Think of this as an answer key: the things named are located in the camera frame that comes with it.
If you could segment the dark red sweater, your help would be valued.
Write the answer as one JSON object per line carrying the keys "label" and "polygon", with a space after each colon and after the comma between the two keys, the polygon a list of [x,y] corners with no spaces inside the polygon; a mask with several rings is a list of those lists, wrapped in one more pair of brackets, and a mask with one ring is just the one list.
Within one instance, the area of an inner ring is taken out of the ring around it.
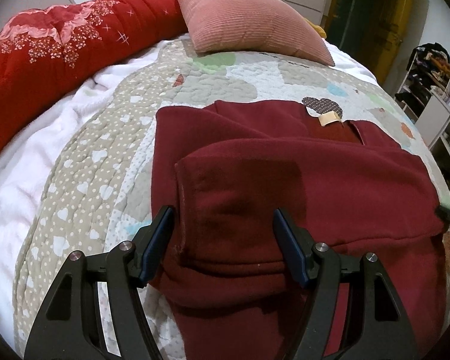
{"label": "dark red sweater", "polygon": [[178,217],[153,287],[188,359],[282,359],[305,297],[284,274],[275,210],[340,254],[374,252],[420,353],[446,313],[444,222],[422,159],[377,125],[322,126],[290,101],[218,101],[157,112],[152,210]]}

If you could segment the dark clothes rack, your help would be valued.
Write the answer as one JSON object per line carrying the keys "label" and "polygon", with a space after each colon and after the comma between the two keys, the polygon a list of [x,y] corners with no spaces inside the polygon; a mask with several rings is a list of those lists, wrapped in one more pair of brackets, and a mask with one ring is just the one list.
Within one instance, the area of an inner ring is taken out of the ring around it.
{"label": "dark clothes rack", "polygon": [[437,42],[412,50],[405,77],[394,97],[403,109],[420,116],[433,94],[450,94],[450,55]]}

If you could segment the white shelving unit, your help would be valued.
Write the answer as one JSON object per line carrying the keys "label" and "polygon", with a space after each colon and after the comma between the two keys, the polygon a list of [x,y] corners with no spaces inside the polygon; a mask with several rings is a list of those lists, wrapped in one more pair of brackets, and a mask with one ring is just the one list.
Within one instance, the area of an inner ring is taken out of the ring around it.
{"label": "white shelving unit", "polygon": [[450,96],[432,93],[415,126],[428,149],[427,169],[441,199],[450,198]]}

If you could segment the patchwork heart quilt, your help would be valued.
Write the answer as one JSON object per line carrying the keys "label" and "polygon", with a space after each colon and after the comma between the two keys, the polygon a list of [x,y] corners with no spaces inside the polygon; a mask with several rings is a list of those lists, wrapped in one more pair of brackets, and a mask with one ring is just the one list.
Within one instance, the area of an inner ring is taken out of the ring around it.
{"label": "patchwork heart quilt", "polygon": [[291,56],[252,51],[200,56],[187,37],[168,41],[150,65],[119,83],[106,107],[71,137],[51,169],[17,258],[13,324],[18,353],[25,351],[65,257],[74,249],[110,250],[150,221],[158,109],[266,99],[298,102],[312,116],[338,110],[345,119],[373,122],[422,159],[441,203],[450,206],[450,190],[418,130],[376,83]]}

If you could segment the white fleece blanket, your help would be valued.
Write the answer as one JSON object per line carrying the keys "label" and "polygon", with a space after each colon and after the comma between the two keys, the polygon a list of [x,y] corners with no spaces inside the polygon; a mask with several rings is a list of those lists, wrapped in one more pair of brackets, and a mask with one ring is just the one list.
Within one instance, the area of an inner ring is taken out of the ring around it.
{"label": "white fleece blanket", "polygon": [[0,334],[16,353],[13,291],[17,258],[40,208],[51,169],[71,137],[106,107],[119,83],[150,65],[167,42],[160,41],[126,63],[106,67],[85,80],[20,132],[0,155]]}

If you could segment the mustard yellow cloth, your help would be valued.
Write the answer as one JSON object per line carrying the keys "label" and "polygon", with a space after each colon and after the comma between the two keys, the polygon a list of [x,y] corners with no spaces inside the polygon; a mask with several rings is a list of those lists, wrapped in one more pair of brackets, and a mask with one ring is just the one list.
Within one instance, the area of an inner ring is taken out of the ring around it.
{"label": "mustard yellow cloth", "polygon": [[317,24],[314,24],[312,22],[310,22],[310,25],[317,32],[317,34],[320,35],[320,37],[322,39],[326,39],[327,38],[327,34],[326,34],[325,30],[321,26],[319,26]]}

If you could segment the red floral comforter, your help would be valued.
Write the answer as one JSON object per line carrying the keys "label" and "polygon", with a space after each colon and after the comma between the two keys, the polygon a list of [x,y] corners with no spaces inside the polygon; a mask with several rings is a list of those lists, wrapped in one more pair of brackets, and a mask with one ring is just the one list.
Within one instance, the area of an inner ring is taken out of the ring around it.
{"label": "red floral comforter", "polygon": [[18,13],[0,32],[0,152],[100,69],[186,30],[177,0],[91,0]]}

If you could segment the pink corduroy pillow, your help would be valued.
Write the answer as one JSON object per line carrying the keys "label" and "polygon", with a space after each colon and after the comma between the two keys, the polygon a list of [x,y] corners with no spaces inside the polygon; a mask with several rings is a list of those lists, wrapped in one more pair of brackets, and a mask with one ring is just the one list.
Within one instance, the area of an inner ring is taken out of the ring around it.
{"label": "pink corduroy pillow", "polygon": [[280,0],[177,0],[198,53],[254,50],[334,61],[323,39]]}

